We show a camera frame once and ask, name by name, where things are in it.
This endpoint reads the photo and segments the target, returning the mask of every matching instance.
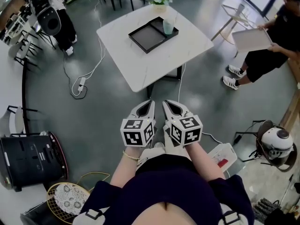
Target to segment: black shorts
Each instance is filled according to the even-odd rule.
[[[245,63],[248,66],[247,76],[254,83],[262,75],[281,67],[287,59],[288,57],[280,52],[271,52],[269,50],[249,52],[245,58]]]

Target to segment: black pants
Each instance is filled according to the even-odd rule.
[[[72,46],[72,41],[75,40],[76,31],[65,9],[57,10],[57,13],[60,17],[61,29],[54,38],[56,39],[60,49],[67,50]]]

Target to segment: person in black clothes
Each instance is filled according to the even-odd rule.
[[[284,2],[276,19],[258,26],[268,30],[272,46],[267,50],[249,52],[241,68],[228,65],[229,71],[240,79],[223,76],[225,85],[237,90],[241,85],[254,83],[262,75],[280,68],[288,58],[300,59],[300,0]]]

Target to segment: bracelet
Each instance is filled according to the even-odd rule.
[[[128,154],[125,152],[125,150],[123,151],[123,154],[124,154],[126,157],[128,157],[128,158],[130,158],[131,160],[134,160],[134,161],[138,161],[138,160],[140,159],[139,157],[132,157],[132,156],[128,155]]]

